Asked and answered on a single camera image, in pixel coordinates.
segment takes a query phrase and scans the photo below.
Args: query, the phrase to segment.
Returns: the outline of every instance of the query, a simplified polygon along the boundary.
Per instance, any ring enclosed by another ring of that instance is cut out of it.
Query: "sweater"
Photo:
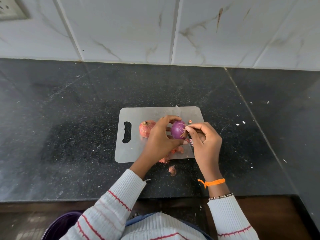
[[[146,181],[127,169],[61,240],[206,240],[200,231],[163,213],[126,226],[145,185]],[[219,239],[258,239],[234,196],[210,200],[208,206]]]

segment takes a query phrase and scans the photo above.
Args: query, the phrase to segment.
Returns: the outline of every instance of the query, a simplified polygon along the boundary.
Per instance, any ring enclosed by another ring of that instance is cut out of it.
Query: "backsplash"
[[[19,0],[0,57],[320,70],[319,0]]]

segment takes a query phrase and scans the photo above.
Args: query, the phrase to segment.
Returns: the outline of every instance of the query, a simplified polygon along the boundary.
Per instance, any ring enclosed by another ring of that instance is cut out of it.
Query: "person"
[[[164,213],[138,216],[126,221],[131,209],[146,185],[143,181],[148,170],[172,149],[188,142],[169,139],[167,125],[181,121],[180,117],[162,117],[150,131],[141,155],[94,206],[87,209],[61,240],[160,240],[212,239],[196,226],[182,222]],[[208,184],[210,208],[218,238],[258,239],[235,197],[219,171],[219,153],[222,138],[209,123],[186,126],[194,145],[194,157]]]

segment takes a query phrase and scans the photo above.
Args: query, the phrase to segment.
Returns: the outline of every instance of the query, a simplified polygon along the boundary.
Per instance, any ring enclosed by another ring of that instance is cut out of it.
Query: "bracelet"
[[[209,200],[217,200],[217,199],[222,199],[222,198],[226,198],[226,197],[229,197],[229,196],[232,196],[233,193],[227,193],[225,195],[222,195],[222,196],[218,196],[218,197],[213,197],[213,198],[209,198]]]
[[[211,182],[203,182],[201,179],[198,179],[199,182],[204,184],[204,189],[206,189],[207,186],[217,185],[217,184],[223,184],[226,180],[224,178],[214,180]]]

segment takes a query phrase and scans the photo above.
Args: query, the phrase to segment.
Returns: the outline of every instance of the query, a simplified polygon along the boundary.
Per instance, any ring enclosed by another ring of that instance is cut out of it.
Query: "sweater sleeve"
[[[234,196],[208,202],[218,239],[259,239]]]
[[[145,181],[127,169],[61,240],[120,239],[131,209],[145,185]]]

